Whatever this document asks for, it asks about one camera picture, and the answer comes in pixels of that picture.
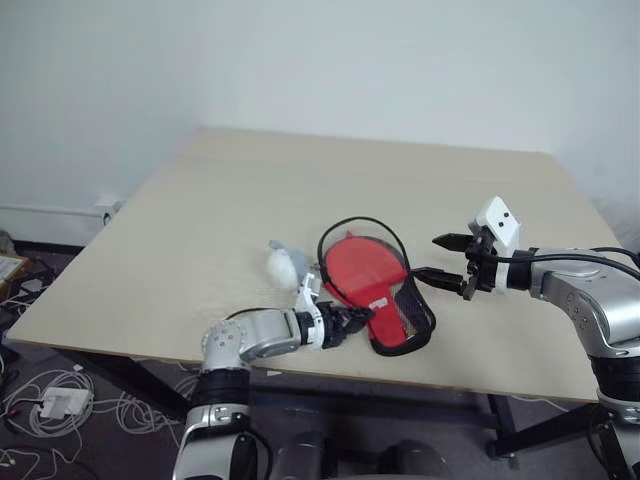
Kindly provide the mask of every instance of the table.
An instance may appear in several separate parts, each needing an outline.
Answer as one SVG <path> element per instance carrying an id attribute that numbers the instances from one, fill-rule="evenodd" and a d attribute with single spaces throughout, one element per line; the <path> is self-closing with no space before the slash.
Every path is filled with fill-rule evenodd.
<path id="1" fill-rule="evenodd" d="M 131 198 L 9 331 L 12 340 L 182 361 L 228 313 L 288 307 L 265 262 L 271 239 L 315 252 L 321 233 L 356 214 L 379 218 L 412 265 L 464 271 L 431 243 L 465 233 L 501 195 L 523 223 L 521 246 L 618 245 L 567 173 L 542 153 L 202 129 Z M 591 401 L 595 379 L 571 322 L 524 292 L 472 302 L 421 286 L 438 318 L 429 345 L 385 358 L 366 334 L 330 352 L 264 367 Z"/>

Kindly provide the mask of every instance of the electrical outlet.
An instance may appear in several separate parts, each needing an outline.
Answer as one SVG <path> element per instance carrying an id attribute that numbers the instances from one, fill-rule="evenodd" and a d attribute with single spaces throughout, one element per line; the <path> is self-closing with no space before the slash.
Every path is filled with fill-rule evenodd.
<path id="1" fill-rule="evenodd" d="M 65 415 L 79 415 L 89 403 L 89 390 L 80 388 L 49 387 L 44 392 L 42 418 L 60 420 Z"/>
<path id="2" fill-rule="evenodd" d="M 101 195 L 93 207 L 100 214 L 102 222 L 106 225 L 115 217 L 123 205 L 124 202 L 122 200 L 118 200 L 111 195 Z"/>

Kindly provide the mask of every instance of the cardboard box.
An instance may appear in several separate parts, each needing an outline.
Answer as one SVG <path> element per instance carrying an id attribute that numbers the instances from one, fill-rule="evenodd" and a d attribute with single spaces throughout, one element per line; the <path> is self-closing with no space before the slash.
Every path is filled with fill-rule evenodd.
<path id="1" fill-rule="evenodd" d="M 9 294 L 7 280 L 16 280 L 25 275 L 33 267 L 26 257 L 0 254 L 0 301 L 6 300 Z"/>

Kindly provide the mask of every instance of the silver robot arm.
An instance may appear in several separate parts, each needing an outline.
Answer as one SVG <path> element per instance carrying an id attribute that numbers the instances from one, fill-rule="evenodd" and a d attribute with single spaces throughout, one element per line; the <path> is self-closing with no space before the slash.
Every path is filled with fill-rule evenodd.
<path id="1" fill-rule="evenodd" d="M 251 363 L 301 346 L 337 346 L 366 324 L 368 309 L 315 304 L 312 281 L 307 275 L 295 309 L 243 310 L 205 333 L 173 480 L 256 479 L 259 436 L 250 428 Z"/>
<path id="2" fill-rule="evenodd" d="M 640 272 L 593 250 L 518 250 L 519 226 L 495 197 L 469 224 L 473 235 L 433 240 L 465 253 L 467 280 L 433 268 L 414 270 L 414 276 L 465 300 L 476 290 L 527 290 L 564 311 L 598 381 L 598 399 L 609 418 L 605 428 L 613 433 L 608 441 L 618 444 L 614 450 L 621 452 L 626 478 L 640 478 Z"/>

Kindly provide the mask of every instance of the power adapter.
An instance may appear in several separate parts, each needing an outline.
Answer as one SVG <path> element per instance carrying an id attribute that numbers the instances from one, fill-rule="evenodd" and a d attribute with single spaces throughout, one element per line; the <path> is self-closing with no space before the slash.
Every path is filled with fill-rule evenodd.
<path id="1" fill-rule="evenodd" d="M 79 415 L 89 403 L 89 395 L 85 389 L 49 387 L 44 392 L 40 416 L 61 420 L 65 415 Z"/>

